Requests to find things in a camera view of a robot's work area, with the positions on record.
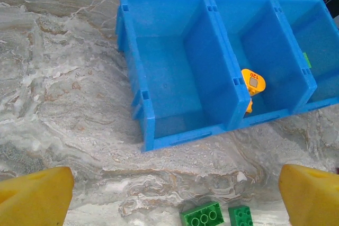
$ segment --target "green sticker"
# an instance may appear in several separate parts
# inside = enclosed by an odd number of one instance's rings
[[[306,61],[307,61],[307,64],[308,64],[308,67],[309,67],[309,68],[312,68],[312,66],[311,66],[311,62],[309,61],[309,59],[308,59],[308,56],[307,56],[306,52],[303,52],[302,54],[304,54],[304,57],[305,57],[305,59],[306,59]]]

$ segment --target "gray marble surface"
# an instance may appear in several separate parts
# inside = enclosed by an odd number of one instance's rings
[[[71,167],[65,225],[180,225],[179,212],[247,204],[288,225],[281,166],[333,171],[339,106],[140,153],[114,35],[118,0],[0,0],[0,180]]]

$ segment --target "plastic bin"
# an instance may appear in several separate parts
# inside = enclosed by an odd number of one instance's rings
[[[318,88],[302,112],[339,102],[339,32],[323,0],[277,0]]]
[[[120,2],[118,45],[144,150],[210,136],[214,125],[239,126],[250,97],[208,0]]]
[[[230,43],[240,68],[266,81],[265,91],[252,98],[253,112],[240,127],[278,119],[304,106],[316,83],[274,1],[211,1],[225,43]]]

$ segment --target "blue plastic bin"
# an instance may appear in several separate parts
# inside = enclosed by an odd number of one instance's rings
[[[285,117],[304,106],[317,85],[274,1],[211,0],[211,4],[240,68],[266,81],[265,91],[253,96],[253,111],[240,127]]]
[[[277,0],[318,88],[301,112],[339,102],[339,31],[323,0]]]
[[[213,125],[237,128],[250,97],[208,0],[120,2],[118,45],[144,150],[210,136]]]
[[[322,0],[120,0],[116,34],[143,151],[339,101],[339,34]],[[266,81],[251,114],[244,68]]]

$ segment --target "yellow toy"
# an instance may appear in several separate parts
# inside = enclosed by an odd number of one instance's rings
[[[262,76],[248,69],[243,69],[242,74],[250,96],[254,96],[265,90],[266,82]],[[246,110],[247,113],[252,112],[252,104],[251,99]]]
[[[0,225],[62,226],[73,186],[73,175],[68,167],[0,182]]]
[[[339,225],[339,175],[284,165],[279,189],[293,226]]]

